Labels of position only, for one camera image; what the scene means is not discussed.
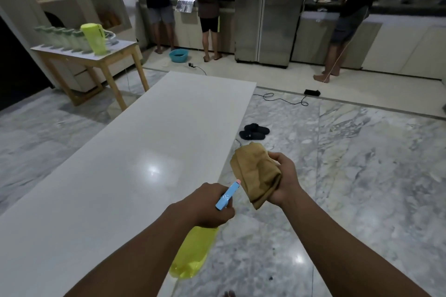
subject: refrigerator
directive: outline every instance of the refrigerator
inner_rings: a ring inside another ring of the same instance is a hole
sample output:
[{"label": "refrigerator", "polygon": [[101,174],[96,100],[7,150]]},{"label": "refrigerator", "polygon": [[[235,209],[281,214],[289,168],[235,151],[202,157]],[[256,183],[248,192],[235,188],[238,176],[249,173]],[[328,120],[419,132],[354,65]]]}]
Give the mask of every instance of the refrigerator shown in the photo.
[{"label": "refrigerator", "polygon": [[286,68],[304,1],[236,0],[236,61]]}]

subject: gray shorts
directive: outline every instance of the gray shorts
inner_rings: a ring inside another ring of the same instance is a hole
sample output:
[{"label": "gray shorts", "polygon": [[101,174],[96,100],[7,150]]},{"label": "gray shorts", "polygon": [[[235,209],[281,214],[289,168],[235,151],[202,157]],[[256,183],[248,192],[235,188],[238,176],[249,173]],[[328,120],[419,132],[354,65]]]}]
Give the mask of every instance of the gray shorts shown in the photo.
[{"label": "gray shorts", "polygon": [[174,10],[172,5],[160,9],[147,9],[148,18],[151,24],[159,23],[161,20],[164,24],[171,24],[175,22]]},{"label": "gray shorts", "polygon": [[334,45],[341,45],[353,38],[356,30],[368,16],[368,6],[364,6],[357,10],[354,14],[347,17],[339,17],[336,27],[330,39],[330,43]]}]

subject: wooden table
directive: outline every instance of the wooden table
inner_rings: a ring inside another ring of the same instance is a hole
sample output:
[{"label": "wooden table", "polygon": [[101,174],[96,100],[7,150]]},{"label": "wooden table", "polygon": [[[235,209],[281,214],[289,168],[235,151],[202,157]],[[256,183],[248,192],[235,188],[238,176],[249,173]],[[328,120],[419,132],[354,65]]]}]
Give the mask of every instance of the wooden table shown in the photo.
[{"label": "wooden table", "polygon": [[[31,49],[33,51],[36,51],[40,55],[40,57],[42,58],[43,62],[45,63],[51,74],[53,74],[54,78],[59,83],[60,87],[70,97],[71,101],[75,106],[84,103],[85,101],[87,101],[88,99],[90,99],[91,97],[95,96],[96,94],[98,94],[103,90],[103,86],[99,82],[96,72],[93,69],[93,67],[98,67],[102,70],[105,79],[107,80],[109,86],[111,87],[113,93],[115,94],[116,100],[118,101],[120,108],[124,111],[127,108],[127,105],[125,104],[122,94],[118,86],[116,86],[116,83],[108,67],[112,63],[124,59],[128,55],[132,55],[133,61],[135,61],[135,65],[138,70],[138,74],[141,78],[144,91],[148,91],[149,86],[145,78],[144,71],[142,69],[141,61],[139,60],[138,57],[137,45],[138,43],[135,41],[120,40],[117,44],[113,46],[108,46],[110,51],[106,55],[95,55],[94,53],[83,54],[82,52],[73,52],[71,50],[69,51],[64,50],[62,48],[55,49],[50,47],[44,47],[42,45],[32,47]],[[92,77],[97,87],[83,96],[80,97],[76,96],[75,93],[66,84],[65,80],[61,77],[59,71],[51,62],[51,59],[70,61],[73,63],[79,63],[81,65],[84,65],[88,71],[88,74]]]},{"label": "wooden table", "polygon": [[255,87],[164,76],[0,216],[0,295],[63,296],[169,204],[217,182]]}]

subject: person's left hand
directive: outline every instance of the person's left hand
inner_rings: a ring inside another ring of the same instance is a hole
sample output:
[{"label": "person's left hand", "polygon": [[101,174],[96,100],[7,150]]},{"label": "person's left hand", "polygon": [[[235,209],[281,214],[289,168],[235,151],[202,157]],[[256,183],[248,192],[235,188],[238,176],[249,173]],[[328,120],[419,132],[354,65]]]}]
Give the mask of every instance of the person's left hand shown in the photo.
[{"label": "person's left hand", "polygon": [[203,183],[196,191],[180,201],[185,206],[184,211],[191,214],[194,226],[216,228],[234,217],[236,211],[232,207],[232,199],[222,210],[215,207],[227,189],[228,187],[219,183]]}]

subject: pair of black slippers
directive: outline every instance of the pair of black slippers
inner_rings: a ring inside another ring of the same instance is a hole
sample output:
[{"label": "pair of black slippers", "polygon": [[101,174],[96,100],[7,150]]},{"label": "pair of black slippers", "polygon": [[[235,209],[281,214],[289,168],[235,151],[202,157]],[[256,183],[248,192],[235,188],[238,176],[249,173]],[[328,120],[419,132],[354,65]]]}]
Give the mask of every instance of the pair of black slippers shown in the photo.
[{"label": "pair of black slippers", "polygon": [[257,123],[246,125],[245,130],[239,132],[240,137],[244,140],[264,140],[268,134],[269,129],[259,126]]}]

